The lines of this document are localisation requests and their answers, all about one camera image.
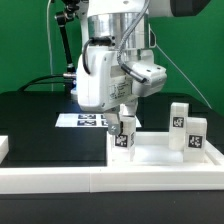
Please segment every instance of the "black tabletop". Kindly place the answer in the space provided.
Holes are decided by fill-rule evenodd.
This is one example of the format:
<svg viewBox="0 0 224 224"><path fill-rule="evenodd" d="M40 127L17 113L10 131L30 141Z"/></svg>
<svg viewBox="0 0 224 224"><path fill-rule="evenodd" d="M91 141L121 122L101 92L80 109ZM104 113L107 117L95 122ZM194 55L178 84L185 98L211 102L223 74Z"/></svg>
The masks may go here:
<svg viewBox="0 0 224 224"><path fill-rule="evenodd" d="M138 131L168 131L172 102L208 122L207 139L224 152L224 119L192 97L139 99ZM10 151L1 167L104 166L106 128L56 128L59 113L80 113L62 92L0 94L0 135ZM224 191L0 195L1 223L223 223Z"/></svg>

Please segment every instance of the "black cable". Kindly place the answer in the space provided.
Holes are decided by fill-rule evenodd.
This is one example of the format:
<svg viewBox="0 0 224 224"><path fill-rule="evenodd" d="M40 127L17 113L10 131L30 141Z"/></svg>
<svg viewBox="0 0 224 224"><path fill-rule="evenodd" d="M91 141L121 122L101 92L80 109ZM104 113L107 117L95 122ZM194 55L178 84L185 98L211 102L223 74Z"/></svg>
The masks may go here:
<svg viewBox="0 0 224 224"><path fill-rule="evenodd" d="M112 41L111 41L111 38L108 37L108 36L105 36L105 37L91 37L84 44L83 52L82 52L82 63L83 63L83 67L84 67L86 73L90 75L90 70L89 70L89 67L88 67L88 61L86 60L87 48L88 48L89 44L99 45L99 46L111 46Z"/></svg>
<svg viewBox="0 0 224 224"><path fill-rule="evenodd" d="M63 78L63 75L48 75L33 79L30 82L26 83L25 85L21 86L17 91L23 92L28 86L32 85L33 83L36 83L41 80L54 79L54 78Z"/></svg>
<svg viewBox="0 0 224 224"><path fill-rule="evenodd" d="M29 84L26 85L26 88L25 89L27 89L29 86L33 86L33 85L46 85L46 84L66 84L66 82L58 82L58 81L55 81L55 82L36 82L36 83L29 83Z"/></svg>
<svg viewBox="0 0 224 224"><path fill-rule="evenodd" d="M133 77L136 81L138 81L140 83L145 83L147 81L147 79L142 77L141 74L138 74L138 72L129 68L129 66L126 65L125 62L122 60L121 56L123 54L125 44L129 38L129 36L131 35L133 30L136 28L136 26L138 25L138 23L144 16L146 10L149 8L150 2L151 2L151 0L145 0L144 6L143 6L141 12L138 14L138 16L132 22L132 24L125 31L125 33L121 39L121 42L118 46L118 52L117 52L117 62L120 65L121 69L124 70L127 74L129 74L131 77Z"/></svg>
<svg viewBox="0 0 224 224"><path fill-rule="evenodd" d="M87 53L87 48L89 46L90 43L92 43L93 39L90 38L85 45L83 46L83 52L82 52L82 64L83 64L83 68L85 69L86 73L90 75L90 71L89 71L89 67L88 67L88 63L86 61L86 53Z"/></svg>

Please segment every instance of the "green wall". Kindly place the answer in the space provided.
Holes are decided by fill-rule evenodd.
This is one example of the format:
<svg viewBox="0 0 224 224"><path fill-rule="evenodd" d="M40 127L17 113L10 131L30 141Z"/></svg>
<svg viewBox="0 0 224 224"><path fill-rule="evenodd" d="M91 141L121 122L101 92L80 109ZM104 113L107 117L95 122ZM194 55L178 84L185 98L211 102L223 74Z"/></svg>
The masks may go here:
<svg viewBox="0 0 224 224"><path fill-rule="evenodd" d="M50 74L46 31L48 0L0 1L0 93ZM214 110L224 115L224 1L211 0L197 17L153 18L151 27L159 46L188 75L208 99ZM51 35L54 73L66 70L66 62L54 14L63 9L60 0L51 5ZM74 62L81 51L78 20L68 24ZM157 49L155 60L167 68L164 92L188 93L201 100L197 92ZM32 87L51 90L51 86Z"/></svg>

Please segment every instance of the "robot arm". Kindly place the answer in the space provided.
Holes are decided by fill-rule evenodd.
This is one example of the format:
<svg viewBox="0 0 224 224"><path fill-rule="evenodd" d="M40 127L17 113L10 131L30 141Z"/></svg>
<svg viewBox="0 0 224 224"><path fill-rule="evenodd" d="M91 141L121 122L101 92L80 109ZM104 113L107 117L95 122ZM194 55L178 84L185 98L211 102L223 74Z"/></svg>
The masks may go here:
<svg viewBox="0 0 224 224"><path fill-rule="evenodd" d="M82 110L103 112L109 133L120 134L120 116L134 116L137 98L160 91L166 81L165 69L154 64L148 18L196 15L209 1L63 0L68 19L77 15L81 23L77 94ZM122 104L127 108L119 114Z"/></svg>

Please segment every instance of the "white platform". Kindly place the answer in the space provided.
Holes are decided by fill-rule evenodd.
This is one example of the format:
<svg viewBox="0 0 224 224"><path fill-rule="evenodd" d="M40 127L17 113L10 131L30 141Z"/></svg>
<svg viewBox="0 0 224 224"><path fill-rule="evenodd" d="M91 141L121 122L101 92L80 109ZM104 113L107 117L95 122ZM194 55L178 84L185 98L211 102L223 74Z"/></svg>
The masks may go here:
<svg viewBox="0 0 224 224"><path fill-rule="evenodd" d="M167 139L168 133L138 132L132 164L109 162L107 167L2 168L0 193L224 190L224 156L218 150L206 142L205 163L183 163L180 152L167 151ZM0 144L0 152L4 151L3 145ZM159 153L145 151L147 145L149 151L151 148Z"/></svg>

